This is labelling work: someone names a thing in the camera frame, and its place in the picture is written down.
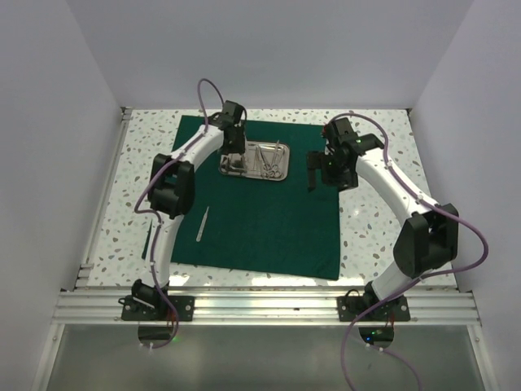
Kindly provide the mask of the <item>green surgical cloth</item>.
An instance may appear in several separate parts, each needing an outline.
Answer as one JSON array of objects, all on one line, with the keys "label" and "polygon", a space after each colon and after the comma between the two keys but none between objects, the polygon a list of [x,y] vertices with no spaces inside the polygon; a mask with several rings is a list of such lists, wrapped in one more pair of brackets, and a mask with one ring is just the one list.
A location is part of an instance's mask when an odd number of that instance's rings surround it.
[{"label": "green surgical cloth", "polygon": [[[182,120],[173,151],[201,125]],[[340,274],[339,195],[331,187],[308,192],[306,154],[322,152],[320,127],[251,121],[249,141],[290,147],[289,174],[271,182],[223,175],[220,151],[195,173],[195,202],[183,218],[171,263],[336,280]],[[203,238],[196,236],[209,206]]]}]

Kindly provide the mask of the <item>steel tweezers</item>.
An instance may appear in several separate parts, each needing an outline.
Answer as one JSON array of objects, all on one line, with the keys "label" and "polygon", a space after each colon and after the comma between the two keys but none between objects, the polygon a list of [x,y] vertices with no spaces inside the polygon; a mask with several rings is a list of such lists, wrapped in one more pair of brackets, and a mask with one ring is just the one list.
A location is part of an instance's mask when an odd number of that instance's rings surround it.
[{"label": "steel tweezers", "polygon": [[199,229],[198,229],[197,236],[196,236],[197,243],[200,243],[203,238],[204,228],[205,228],[206,222],[208,220],[208,213],[209,213],[209,206],[207,206],[207,208],[205,209],[204,215],[203,215],[203,217],[201,219],[201,223],[199,225]]}]

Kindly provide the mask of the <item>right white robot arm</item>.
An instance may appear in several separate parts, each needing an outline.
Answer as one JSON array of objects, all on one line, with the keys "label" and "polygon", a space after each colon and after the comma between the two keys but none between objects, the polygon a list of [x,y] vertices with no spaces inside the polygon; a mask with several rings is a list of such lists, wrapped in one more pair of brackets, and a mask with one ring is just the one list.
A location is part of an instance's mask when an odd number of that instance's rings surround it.
[{"label": "right white robot arm", "polygon": [[324,126],[322,137],[326,140],[324,151],[306,155],[309,191],[318,182],[348,191],[364,179],[401,226],[392,263],[365,286],[361,297],[344,300],[353,313],[382,319],[395,305],[402,288],[456,257],[458,211],[451,204],[438,204],[404,176],[388,155],[387,134],[359,135],[347,117],[337,116]]}]

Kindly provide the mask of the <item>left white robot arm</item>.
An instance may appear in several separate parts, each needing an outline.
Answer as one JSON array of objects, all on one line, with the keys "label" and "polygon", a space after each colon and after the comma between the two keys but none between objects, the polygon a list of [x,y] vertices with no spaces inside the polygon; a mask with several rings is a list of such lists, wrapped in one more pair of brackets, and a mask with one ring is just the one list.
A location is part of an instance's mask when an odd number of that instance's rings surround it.
[{"label": "left white robot arm", "polygon": [[226,101],[182,146],[154,158],[150,182],[134,208],[157,218],[147,247],[150,273],[125,298],[124,320],[179,320],[168,297],[169,266],[177,232],[195,202],[196,170],[216,151],[243,154],[246,120],[244,106]]}]

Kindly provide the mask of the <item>steel surgical scissors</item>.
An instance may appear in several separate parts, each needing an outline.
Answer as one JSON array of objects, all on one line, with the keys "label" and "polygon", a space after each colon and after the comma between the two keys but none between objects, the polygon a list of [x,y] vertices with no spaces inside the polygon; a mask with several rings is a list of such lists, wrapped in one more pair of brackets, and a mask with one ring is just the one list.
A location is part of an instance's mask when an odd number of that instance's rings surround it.
[{"label": "steel surgical scissors", "polygon": [[263,177],[267,179],[280,179],[282,177],[282,171],[280,170],[278,166],[278,159],[282,156],[283,150],[280,148],[280,142],[277,141],[273,147],[272,150],[272,157],[271,160],[268,160],[265,157],[265,154],[262,150],[264,162],[265,162],[265,168]]}]

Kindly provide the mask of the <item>steel forceps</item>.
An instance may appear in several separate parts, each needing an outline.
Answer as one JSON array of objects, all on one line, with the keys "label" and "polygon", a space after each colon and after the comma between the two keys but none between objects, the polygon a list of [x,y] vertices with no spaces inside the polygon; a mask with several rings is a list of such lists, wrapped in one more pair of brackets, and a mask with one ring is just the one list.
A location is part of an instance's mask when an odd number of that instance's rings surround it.
[{"label": "steel forceps", "polygon": [[256,149],[256,161],[257,161],[257,165],[259,167],[259,171],[261,173],[264,172],[264,168],[265,168],[265,162],[264,162],[264,157],[263,157],[263,153],[262,153],[262,150],[261,150],[261,147],[259,145],[256,145],[255,146],[255,149]]}]

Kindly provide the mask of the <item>steel instrument tray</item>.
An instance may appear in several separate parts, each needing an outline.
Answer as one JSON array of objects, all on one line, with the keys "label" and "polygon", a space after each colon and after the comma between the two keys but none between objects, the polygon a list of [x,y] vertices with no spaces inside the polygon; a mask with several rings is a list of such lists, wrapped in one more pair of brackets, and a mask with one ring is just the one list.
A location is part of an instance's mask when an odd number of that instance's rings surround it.
[{"label": "steel instrument tray", "polygon": [[231,177],[281,182],[289,174],[290,155],[290,147],[280,141],[249,141],[243,154],[221,156],[219,172]]}]

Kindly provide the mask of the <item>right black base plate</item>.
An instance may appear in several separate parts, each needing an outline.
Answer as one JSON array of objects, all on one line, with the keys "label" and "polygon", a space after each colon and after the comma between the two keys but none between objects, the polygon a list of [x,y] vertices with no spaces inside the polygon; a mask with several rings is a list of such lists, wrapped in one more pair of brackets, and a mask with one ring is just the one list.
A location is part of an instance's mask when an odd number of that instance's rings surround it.
[{"label": "right black base plate", "polygon": [[[359,314],[370,308],[370,303],[362,296],[336,297],[336,308],[340,322],[351,322]],[[387,302],[360,318],[360,322],[408,322],[411,320],[409,305],[405,297]]]}]

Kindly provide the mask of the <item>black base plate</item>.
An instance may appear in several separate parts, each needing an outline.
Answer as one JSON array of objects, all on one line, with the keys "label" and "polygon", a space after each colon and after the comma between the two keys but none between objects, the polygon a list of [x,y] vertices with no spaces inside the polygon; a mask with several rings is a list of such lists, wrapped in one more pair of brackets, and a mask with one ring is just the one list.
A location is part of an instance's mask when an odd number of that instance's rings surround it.
[{"label": "black base plate", "polygon": [[191,322],[195,311],[195,298],[191,296],[168,296],[170,305],[163,298],[153,304],[140,301],[132,296],[122,297],[118,303],[122,305],[120,318],[123,321]]},{"label": "black base plate", "polygon": [[[336,308],[340,322],[351,322],[359,314],[370,308],[370,303],[362,296],[336,297]],[[409,305],[405,297],[387,302],[360,318],[360,322],[408,322],[411,320]]]}]

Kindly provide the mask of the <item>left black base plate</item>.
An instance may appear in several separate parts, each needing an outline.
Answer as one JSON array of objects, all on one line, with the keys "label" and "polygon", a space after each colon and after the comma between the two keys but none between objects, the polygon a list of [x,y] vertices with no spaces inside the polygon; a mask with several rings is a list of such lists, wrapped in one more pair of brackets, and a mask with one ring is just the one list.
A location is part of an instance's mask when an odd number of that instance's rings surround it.
[{"label": "left black base plate", "polygon": [[191,322],[195,311],[195,298],[191,296],[168,296],[170,305],[163,298],[153,304],[140,301],[132,296],[122,297],[118,303],[122,305],[120,318],[123,321]]}]

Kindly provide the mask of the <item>aluminium mounting rail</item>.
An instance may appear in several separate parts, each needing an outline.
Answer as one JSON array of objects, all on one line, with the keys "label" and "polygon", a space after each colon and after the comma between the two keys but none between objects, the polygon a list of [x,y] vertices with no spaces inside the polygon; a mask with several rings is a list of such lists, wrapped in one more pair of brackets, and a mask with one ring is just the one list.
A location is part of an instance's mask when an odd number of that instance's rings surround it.
[{"label": "aluminium mounting rail", "polygon": [[[336,326],[340,288],[179,288],[172,293],[193,296],[191,325]],[[90,289],[62,292],[51,317],[53,324],[120,325],[123,290]],[[480,323],[475,299],[454,290],[412,289],[405,295],[410,326],[475,326]]]}]

